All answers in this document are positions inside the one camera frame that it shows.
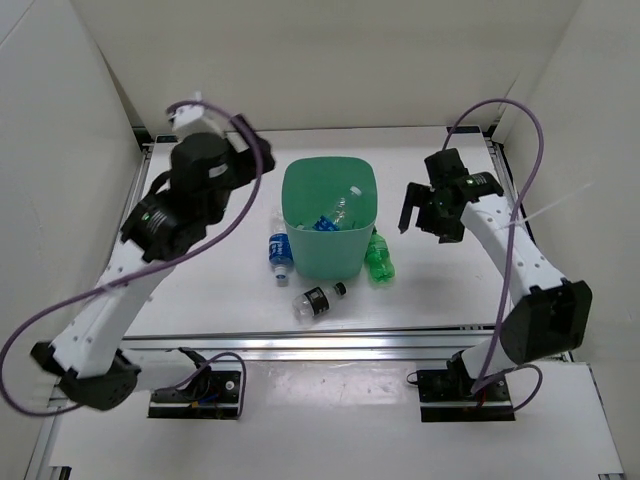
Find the green plastic bottle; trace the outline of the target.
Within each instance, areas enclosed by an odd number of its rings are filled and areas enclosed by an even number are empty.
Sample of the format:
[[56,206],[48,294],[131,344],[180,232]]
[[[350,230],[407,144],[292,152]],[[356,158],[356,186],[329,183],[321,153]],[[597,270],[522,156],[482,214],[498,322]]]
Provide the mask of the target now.
[[389,283],[395,277],[395,267],[391,260],[388,244],[376,228],[373,228],[369,239],[364,263],[374,283]]

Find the clear bottle blue Aquafina label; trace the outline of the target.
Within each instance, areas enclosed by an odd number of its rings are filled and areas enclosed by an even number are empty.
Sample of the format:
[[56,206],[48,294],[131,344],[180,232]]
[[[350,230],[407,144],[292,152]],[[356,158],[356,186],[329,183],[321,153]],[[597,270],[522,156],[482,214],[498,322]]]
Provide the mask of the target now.
[[286,286],[293,268],[293,255],[284,219],[279,210],[271,215],[268,261],[278,286]]

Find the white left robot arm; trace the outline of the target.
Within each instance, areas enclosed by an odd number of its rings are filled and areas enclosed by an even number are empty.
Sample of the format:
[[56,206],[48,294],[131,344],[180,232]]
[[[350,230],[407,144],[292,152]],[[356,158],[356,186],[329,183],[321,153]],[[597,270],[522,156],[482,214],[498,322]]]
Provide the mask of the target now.
[[172,390],[188,400],[208,394],[209,360],[180,347],[144,357],[121,341],[157,286],[203,251],[208,227],[224,217],[232,191],[257,185],[274,169],[269,142],[241,115],[229,121],[247,147],[237,150],[206,115],[175,110],[179,142],[170,167],[151,184],[121,227],[121,248],[99,284],[80,295],[79,315],[31,356],[77,407],[107,411],[139,390]]

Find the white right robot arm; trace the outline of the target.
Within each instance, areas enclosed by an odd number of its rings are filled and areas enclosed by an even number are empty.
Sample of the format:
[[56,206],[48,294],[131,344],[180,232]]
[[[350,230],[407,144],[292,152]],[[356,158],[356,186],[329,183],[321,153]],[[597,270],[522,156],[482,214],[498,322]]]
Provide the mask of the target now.
[[512,223],[504,191],[488,173],[472,174],[455,149],[425,160],[431,183],[410,183],[399,229],[417,228],[442,243],[472,233],[507,283],[504,319],[496,341],[460,351],[447,363],[447,384],[470,400],[491,378],[582,345],[593,294],[584,281],[570,281],[554,267],[527,231]]

